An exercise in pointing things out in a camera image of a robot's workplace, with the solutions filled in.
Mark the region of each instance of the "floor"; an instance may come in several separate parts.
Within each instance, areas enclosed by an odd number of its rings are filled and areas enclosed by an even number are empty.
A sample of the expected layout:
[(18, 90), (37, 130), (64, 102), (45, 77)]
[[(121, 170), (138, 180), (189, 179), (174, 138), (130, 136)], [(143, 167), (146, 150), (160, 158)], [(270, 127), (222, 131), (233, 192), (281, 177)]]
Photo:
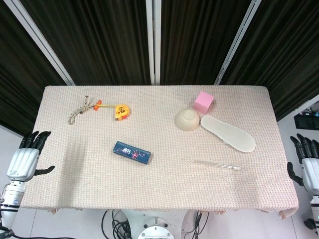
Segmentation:
[[(293, 120), (279, 125), (286, 155), (289, 161), (296, 161), (289, 136), (296, 134)], [(310, 130), (298, 131), (311, 139), (319, 140), (319, 134)], [(12, 154), (18, 148), (21, 138), (0, 127), (0, 187), (6, 182), (6, 169)], [(295, 215), (281, 220), (278, 213), (263, 213), (254, 210), (227, 212), (225, 215), (211, 214), (200, 239), (316, 239), (314, 231), (307, 229), (303, 220), (311, 217), (311, 208), (305, 190), (296, 186), (300, 209)], [(18, 212), (13, 225), (16, 235), (21, 237), (73, 237), (77, 239), (103, 239), (101, 232), (101, 210), (61, 209), (55, 215), (44, 210), (23, 209)], [(183, 222), (184, 232), (192, 230), (193, 212)], [(111, 218), (108, 213), (104, 228), (109, 238)]]

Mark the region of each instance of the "curtain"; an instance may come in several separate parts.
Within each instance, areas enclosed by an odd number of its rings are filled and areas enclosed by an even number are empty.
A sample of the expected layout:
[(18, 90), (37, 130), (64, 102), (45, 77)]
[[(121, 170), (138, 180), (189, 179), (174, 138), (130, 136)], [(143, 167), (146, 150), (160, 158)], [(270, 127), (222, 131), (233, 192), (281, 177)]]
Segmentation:
[(160, 83), (212, 85), (250, 0), (162, 0)]
[(262, 1), (221, 81), (268, 88), (277, 120), (319, 94), (319, 1)]
[(32, 132), (44, 87), (65, 85), (3, 1), (0, 1), (0, 124)]
[(150, 85), (145, 0), (22, 0), (76, 85)]

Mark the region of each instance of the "insole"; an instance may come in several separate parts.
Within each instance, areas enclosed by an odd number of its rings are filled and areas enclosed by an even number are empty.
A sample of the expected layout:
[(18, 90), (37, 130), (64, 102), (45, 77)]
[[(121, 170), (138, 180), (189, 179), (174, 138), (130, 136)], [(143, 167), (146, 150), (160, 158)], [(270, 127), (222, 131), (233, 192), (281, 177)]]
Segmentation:
[(204, 116), (200, 124), (206, 130), (221, 138), (225, 143), (241, 152), (250, 153), (256, 147), (255, 140), (249, 133), (212, 116)]

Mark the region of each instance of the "blue pencil case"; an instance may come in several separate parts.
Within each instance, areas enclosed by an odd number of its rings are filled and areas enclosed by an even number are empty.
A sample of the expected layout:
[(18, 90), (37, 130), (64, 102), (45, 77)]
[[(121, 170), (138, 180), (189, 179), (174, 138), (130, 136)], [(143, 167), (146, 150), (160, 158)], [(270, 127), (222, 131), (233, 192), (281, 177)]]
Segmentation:
[(137, 162), (147, 164), (149, 162), (151, 153), (140, 148), (130, 146), (128, 144), (117, 141), (113, 153), (133, 159)]

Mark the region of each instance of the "table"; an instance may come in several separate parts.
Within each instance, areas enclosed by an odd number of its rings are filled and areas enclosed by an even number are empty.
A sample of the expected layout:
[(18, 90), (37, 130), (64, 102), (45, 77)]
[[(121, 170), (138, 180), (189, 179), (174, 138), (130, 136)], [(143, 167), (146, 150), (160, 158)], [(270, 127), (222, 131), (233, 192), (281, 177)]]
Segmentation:
[[(174, 116), (200, 93), (215, 96), (207, 114), (250, 133), (251, 153), (239, 152), (201, 126), (182, 131)], [(69, 115), (84, 103), (126, 104)], [(38, 169), (55, 165), (27, 184), (23, 207), (227, 211), (298, 208), (268, 90), (260, 86), (49, 86), (34, 130), (52, 131)], [(150, 151), (148, 165), (116, 155), (116, 141)], [(194, 159), (242, 167), (240, 172), (194, 164)]]

